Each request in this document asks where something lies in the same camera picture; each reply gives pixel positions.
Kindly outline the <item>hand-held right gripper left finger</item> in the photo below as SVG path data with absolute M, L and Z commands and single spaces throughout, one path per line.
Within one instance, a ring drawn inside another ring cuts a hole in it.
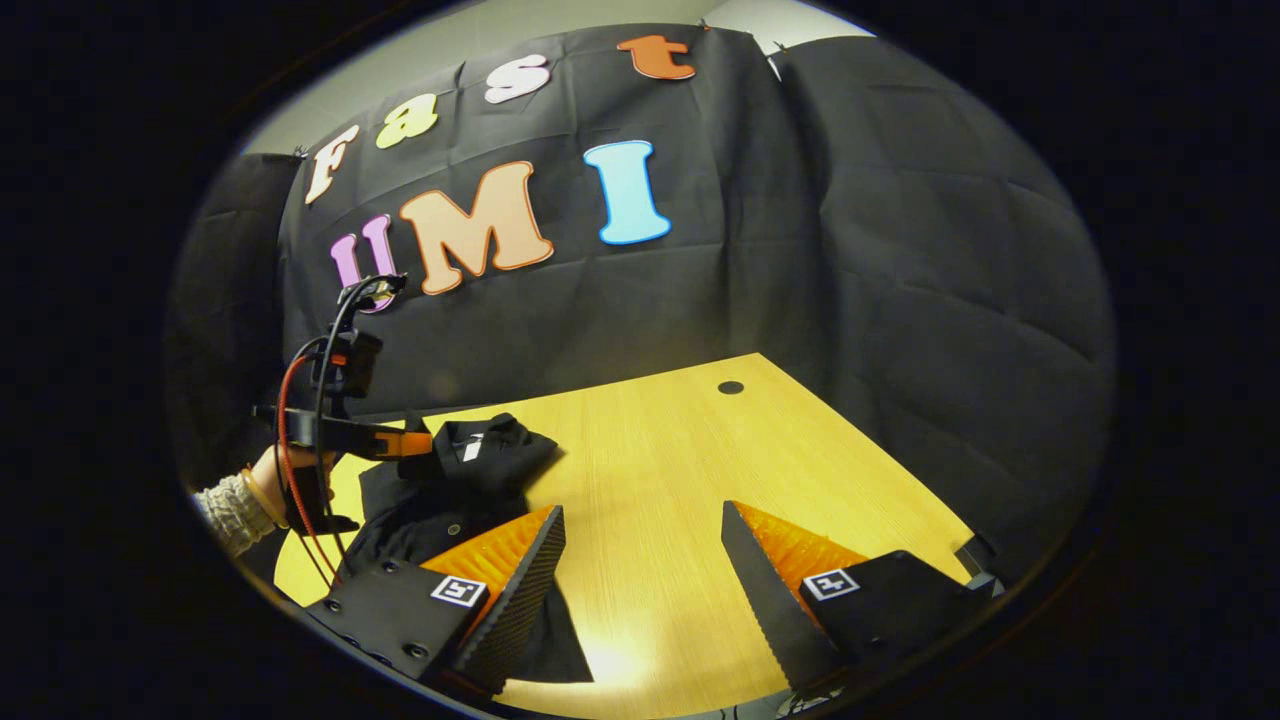
M 563 509 L 545 506 L 426 562 L 383 561 L 306 606 L 305 616 L 421 685 L 500 694 L 564 546 Z

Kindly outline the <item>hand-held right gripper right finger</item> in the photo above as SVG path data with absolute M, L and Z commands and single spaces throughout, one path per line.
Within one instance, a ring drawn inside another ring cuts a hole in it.
M 906 550 L 869 559 L 739 501 L 723 505 L 721 542 L 797 694 L 884 679 L 997 596 L 988 571 L 961 583 Z

